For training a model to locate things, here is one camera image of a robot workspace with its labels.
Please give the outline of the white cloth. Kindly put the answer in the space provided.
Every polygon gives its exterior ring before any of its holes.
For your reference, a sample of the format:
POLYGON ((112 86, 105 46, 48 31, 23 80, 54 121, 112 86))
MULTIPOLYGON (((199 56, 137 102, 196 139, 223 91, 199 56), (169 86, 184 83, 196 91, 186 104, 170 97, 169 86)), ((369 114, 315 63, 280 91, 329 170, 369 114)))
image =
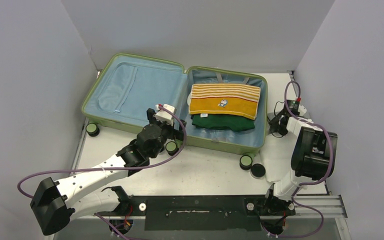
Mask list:
POLYGON ((265 137, 265 142, 259 150, 259 156, 266 173, 264 179, 267 187, 290 175, 291 158, 296 145, 297 136, 288 133, 282 138, 272 134, 265 137))

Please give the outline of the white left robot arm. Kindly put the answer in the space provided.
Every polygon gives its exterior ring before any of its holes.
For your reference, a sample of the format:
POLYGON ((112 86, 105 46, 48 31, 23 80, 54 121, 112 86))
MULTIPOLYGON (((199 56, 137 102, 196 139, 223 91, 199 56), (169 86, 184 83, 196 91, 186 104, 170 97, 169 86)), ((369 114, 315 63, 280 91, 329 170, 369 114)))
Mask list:
POLYGON ((120 186, 109 184, 152 168, 167 140, 184 141, 186 123, 176 116, 176 108, 157 104, 146 111, 149 123, 136 138, 107 160, 92 168, 75 169, 72 176, 43 179, 31 197, 30 207, 45 236, 65 228, 70 221, 99 212, 125 214, 129 196, 120 186))

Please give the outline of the yellow striped towel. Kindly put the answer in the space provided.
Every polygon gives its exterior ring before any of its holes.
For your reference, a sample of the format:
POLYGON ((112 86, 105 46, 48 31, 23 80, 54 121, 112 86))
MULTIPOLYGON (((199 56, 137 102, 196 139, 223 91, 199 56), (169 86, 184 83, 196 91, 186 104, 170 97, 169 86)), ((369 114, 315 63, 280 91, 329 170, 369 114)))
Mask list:
POLYGON ((233 115, 255 120, 261 88, 236 83, 193 84, 190 91, 190 115, 233 115))

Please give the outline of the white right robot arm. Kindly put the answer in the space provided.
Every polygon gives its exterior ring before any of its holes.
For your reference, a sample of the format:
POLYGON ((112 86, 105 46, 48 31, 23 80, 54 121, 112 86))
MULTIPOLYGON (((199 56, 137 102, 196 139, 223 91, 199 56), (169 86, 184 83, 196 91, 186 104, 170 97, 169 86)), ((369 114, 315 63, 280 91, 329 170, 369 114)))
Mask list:
POLYGON ((275 214, 305 186, 325 181, 334 171, 338 135, 325 131, 299 112, 300 99, 287 99, 281 111, 268 121, 269 133, 275 137, 297 137, 291 155, 290 170, 272 184, 273 194, 263 199, 264 210, 275 214))

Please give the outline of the green shirt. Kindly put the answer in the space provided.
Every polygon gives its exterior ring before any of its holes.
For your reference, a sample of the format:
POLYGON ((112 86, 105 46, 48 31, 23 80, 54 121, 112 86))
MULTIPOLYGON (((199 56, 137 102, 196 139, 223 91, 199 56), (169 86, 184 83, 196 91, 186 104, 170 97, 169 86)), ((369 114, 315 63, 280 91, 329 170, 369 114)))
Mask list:
POLYGON ((200 113, 191 116, 192 125, 209 130, 248 131, 255 128, 254 120, 230 114, 200 113))

